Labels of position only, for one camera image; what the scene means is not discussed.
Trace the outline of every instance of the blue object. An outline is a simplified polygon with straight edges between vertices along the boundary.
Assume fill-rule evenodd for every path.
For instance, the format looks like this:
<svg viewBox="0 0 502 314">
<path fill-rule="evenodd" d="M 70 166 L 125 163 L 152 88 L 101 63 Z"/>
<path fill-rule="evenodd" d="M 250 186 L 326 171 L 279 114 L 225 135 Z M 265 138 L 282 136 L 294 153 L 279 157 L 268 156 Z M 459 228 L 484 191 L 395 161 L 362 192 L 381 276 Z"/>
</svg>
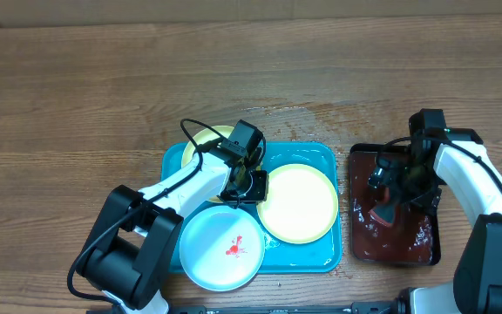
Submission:
<svg viewBox="0 0 502 314">
<path fill-rule="evenodd" d="M 164 154 L 162 161 L 162 180 L 181 169 L 181 157 L 186 143 L 170 147 Z M 335 187 L 336 158 L 330 148 L 315 142 L 269 142 L 267 154 L 262 161 L 262 169 L 268 172 L 288 164 L 303 164 L 314 167 L 324 173 Z M 206 201 L 200 205 L 183 223 L 187 223 L 206 208 L 218 205 Z M 307 244 L 291 244 L 278 240 L 268 233 L 257 214 L 256 206 L 243 206 L 242 209 L 251 214 L 261 225 L 265 233 L 265 256 L 259 268 L 259 274 L 287 274 L 287 273 L 323 273 L 333 270 L 342 258 L 343 244 L 340 230 L 340 215 L 329 232 L 319 240 Z M 183 273 L 181 267 L 179 240 L 173 252 L 170 263 L 171 273 Z"/>
</svg>

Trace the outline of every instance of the blue rectangular tray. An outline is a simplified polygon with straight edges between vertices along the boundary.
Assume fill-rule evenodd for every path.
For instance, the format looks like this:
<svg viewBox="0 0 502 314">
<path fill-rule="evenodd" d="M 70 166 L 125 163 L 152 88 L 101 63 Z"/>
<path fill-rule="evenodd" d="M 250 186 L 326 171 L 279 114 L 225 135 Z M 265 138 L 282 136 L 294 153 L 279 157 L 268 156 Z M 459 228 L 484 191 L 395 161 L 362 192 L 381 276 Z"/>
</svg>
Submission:
<svg viewBox="0 0 502 314">
<path fill-rule="evenodd" d="M 181 156 L 186 143 L 170 147 L 164 154 L 162 161 L 162 180 L 181 169 Z M 336 181 L 336 158 L 330 148 L 315 142 L 269 142 L 267 154 L 263 159 L 262 169 L 268 172 L 293 163 L 315 167 L 324 173 L 332 182 L 338 193 Z M 218 204 L 206 201 L 200 205 L 183 223 L 186 224 L 206 208 Z M 329 232 L 317 241 L 307 244 L 290 244 L 276 239 L 262 226 L 257 214 L 256 206 L 244 206 L 242 209 L 251 214 L 261 225 L 265 233 L 265 256 L 262 261 L 260 274 L 281 273 L 323 273 L 333 270 L 342 258 L 342 231 L 340 230 L 340 215 Z M 171 273 L 183 273 L 181 267 L 179 240 L 173 252 L 170 264 Z"/>
</svg>

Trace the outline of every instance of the cable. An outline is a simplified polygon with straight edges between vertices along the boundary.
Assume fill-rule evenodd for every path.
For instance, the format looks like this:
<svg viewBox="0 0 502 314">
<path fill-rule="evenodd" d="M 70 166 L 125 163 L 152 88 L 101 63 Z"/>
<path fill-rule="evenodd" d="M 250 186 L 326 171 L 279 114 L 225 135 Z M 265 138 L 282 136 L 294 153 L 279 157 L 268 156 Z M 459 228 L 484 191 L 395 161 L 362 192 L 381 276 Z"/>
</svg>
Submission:
<svg viewBox="0 0 502 314">
<path fill-rule="evenodd" d="M 138 212 L 141 210 L 145 209 L 148 204 L 154 203 L 155 201 L 161 199 L 162 197 L 168 195 L 170 192 L 174 191 L 176 188 L 179 188 L 181 185 L 185 184 L 187 181 L 189 181 L 191 178 L 193 178 L 201 169 L 202 163 L 203 163 L 203 157 L 202 157 L 202 152 L 199 150 L 197 143 L 195 142 L 193 136 L 189 134 L 189 132 L 186 130 L 184 123 L 185 122 L 193 122 L 195 124 L 198 124 L 200 126 L 203 126 L 214 133 L 218 134 L 222 139 L 225 139 L 226 137 L 220 134 L 218 131 L 214 130 L 211 126 L 208 126 L 200 121 L 194 120 L 194 119 L 182 119 L 180 122 L 181 130 L 183 133 L 187 136 L 189 141 L 193 144 L 195 147 L 195 152 L 199 155 L 199 163 L 197 164 L 197 167 L 188 174 L 185 178 L 179 180 L 175 184 L 173 184 L 170 188 L 165 188 L 162 192 L 158 193 L 154 197 L 143 201 L 138 207 L 130 210 L 127 214 L 125 214 L 121 219 L 119 219 L 117 222 L 115 222 L 110 228 L 108 228 L 106 231 L 104 231 L 96 240 L 94 240 L 81 254 L 77 256 L 71 267 L 69 268 L 69 273 L 67 274 L 67 288 L 69 289 L 69 292 L 75 296 L 75 297 L 80 297 L 83 299 L 87 300 L 95 300 L 95 301 L 106 301 L 109 302 L 115 306 L 119 306 L 119 302 L 111 297 L 107 296 L 101 296 L 101 295 L 94 295 L 94 294 L 88 294 L 84 292 L 80 292 L 75 289 L 73 286 L 73 276 L 75 275 L 75 269 L 78 267 L 78 263 L 84 259 L 89 253 L 91 253 L 98 243 L 102 241 L 107 235 L 109 235 L 113 230 L 119 228 L 123 223 L 127 222 L 129 219 L 131 219 L 133 216 L 135 216 Z"/>
<path fill-rule="evenodd" d="M 478 163 L 486 172 L 487 174 L 492 178 L 493 182 L 495 183 L 495 185 L 497 186 L 497 189 L 499 190 L 499 192 L 502 194 L 502 182 L 501 180 L 498 178 L 498 176 L 495 174 L 495 172 L 493 172 L 493 170 L 487 166 L 487 164 L 485 162 L 483 162 L 483 160 L 481 159 L 480 156 L 476 156 L 475 154 L 473 154 L 472 152 L 468 151 L 467 149 L 459 146 L 459 145 L 456 145 L 454 143 L 452 143 L 452 141 L 450 140 L 441 140 L 441 139 L 436 139 L 436 138 L 430 138 L 430 137 L 425 137 L 425 136 L 412 136 L 412 137 L 403 137 L 403 138 L 400 138 L 400 139 L 396 139 L 396 140 L 392 140 L 386 144 L 384 144 L 381 149 L 379 150 L 379 152 L 377 152 L 376 154 L 376 157 L 375 157 L 375 163 L 377 164 L 378 167 L 382 168 L 382 169 L 385 169 L 385 170 L 389 170 L 389 169 L 394 169 L 394 168 L 401 168 L 401 167 L 381 167 L 381 165 L 379 164 L 379 158 L 380 158 L 380 155 L 381 153 L 383 152 L 383 150 L 386 148 L 386 147 L 390 147 L 398 142 L 402 142 L 402 141 L 407 141 L 407 140 L 429 140 L 429 141 L 432 141 L 432 142 L 435 142 L 435 143 L 439 143 L 439 144 L 444 144 L 444 145 L 448 145 L 452 148 L 455 148 L 457 149 L 458 151 L 464 153 L 465 155 L 467 155 L 468 157 L 472 158 L 476 163 Z"/>
</svg>

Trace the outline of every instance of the red design on plate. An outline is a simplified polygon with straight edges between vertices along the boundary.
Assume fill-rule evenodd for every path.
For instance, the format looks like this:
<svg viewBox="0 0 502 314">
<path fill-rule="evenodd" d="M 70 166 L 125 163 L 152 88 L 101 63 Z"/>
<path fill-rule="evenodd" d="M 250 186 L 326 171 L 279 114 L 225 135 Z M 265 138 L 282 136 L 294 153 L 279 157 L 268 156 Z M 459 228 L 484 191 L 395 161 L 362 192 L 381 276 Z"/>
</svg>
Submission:
<svg viewBox="0 0 502 314">
<path fill-rule="evenodd" d="M 236 240 L 232 241 L 235 245 L 232 245 L 232 247 L 226 251 L 226 255 L 234 255 L 235 258 L 240 258 L 240 253 L 247 253 L 244 248 L 240 248 L 242 238 L 243 236 L 238 235 Z"/>
</svg>

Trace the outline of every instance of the wood grain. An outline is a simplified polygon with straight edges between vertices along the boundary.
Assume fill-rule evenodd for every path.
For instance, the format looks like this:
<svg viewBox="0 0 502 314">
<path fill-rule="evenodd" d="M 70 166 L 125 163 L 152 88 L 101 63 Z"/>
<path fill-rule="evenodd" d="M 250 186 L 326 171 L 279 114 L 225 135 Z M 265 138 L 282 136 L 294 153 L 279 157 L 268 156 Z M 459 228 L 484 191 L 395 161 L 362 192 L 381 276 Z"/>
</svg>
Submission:
<svg viewBox="0 0 502 314">
<path fill-rule="evenodd" d="M 328 274 L 261 275 L 227 293 L 171 276 L 171 304 L 346 304 L 449 281 L 470 227 L 447 188 L 439 265 L 349 253 L 350 147 L 406 135 L 423 107 L 476 129 L 502 173 L 502 16 L 1 29 L 0 313 L 102 306 L 69 295 L 66 271 L 112 188 L 158 180 L 187 117 L 327 144 L 344 256 Z"/>
</svg>

